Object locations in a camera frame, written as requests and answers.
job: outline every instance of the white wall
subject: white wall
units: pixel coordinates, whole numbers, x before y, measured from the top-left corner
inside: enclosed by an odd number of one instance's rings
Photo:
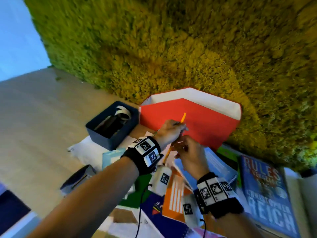
[[[0,0],[0,81],[50,66],[23,0]]]

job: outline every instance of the green book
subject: green book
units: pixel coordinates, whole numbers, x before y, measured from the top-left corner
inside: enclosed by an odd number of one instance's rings
[[[141,195],[143,190],[147,187],[150,182],[152,175],[139,176],[135,181],[135,192],[128,195],[127,199],[121,200],[117,208],[133,210],[140,208]],[[143,195],[143,201],[145,201],[150,195],[150,191],[146,190]]]
[[[239,153],[231,147],[222,144],[220,148],[217,150],[217,155],[220,159],[222,159],[223,162],[225,162],[227,165],[229,165],[231,168],[236,170],[238,172],[237,177],[237,187],[242,188],[241,183],[241,175],[240,175],[240,168],[239,168]]]

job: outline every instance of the wire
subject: wire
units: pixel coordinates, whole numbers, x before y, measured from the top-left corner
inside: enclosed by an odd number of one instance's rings
[[[137,230],[137,234],[135,235],[135,238],[137,238],[137,236],[138,236],[138,233],[139,233],[139,230],[140,230],[140,221],[141,221],[141,204],[142,204],[142,199],[143,199],[143,195],[144,195],[144,193],[145,193],[145,191],[147,190],[147,188],[149,187],[149,186],[152,186],[152,184],[148,184],[145,188],[144,188],[144,190],[142,191],[142,194],[141,194],[141,201],[140,201],[140,208],[139,208],[139,224],[138,224],[138,230]]]
[[[203,221],[203,222],[204,222],[204,224],[205,224],[205,230],[204,230],[204,236],[203,236],[203,238],[205,238],[205,235],[206,235],[206,228],[207,228],[207,226],[206,226],[206,222],[205,222],[205,220],[203,220],[203,219],[200,219],[200,221]]]

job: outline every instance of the hand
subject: hand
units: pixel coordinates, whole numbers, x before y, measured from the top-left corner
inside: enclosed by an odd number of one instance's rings
[[[209,173],[204,147],[197,141],[185,135],[181,136],[172,146],[172,151],[178,152],[176,158],[179,157],[182,160],[184,169],[196,180]]]
[[[172,119],[166,120],[153,138],[156,139],[161,147],[161,151],[163,151],[166,146],[174,142],[184,130],[188,130],[186,124]]]

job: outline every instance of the yellow moss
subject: yellow moss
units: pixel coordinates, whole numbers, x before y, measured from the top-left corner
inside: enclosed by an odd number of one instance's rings
[[[233,100],[243,117],[230,144],[315,163],[315,1],[25,2],[57,68],[134,103],[186,86]]]

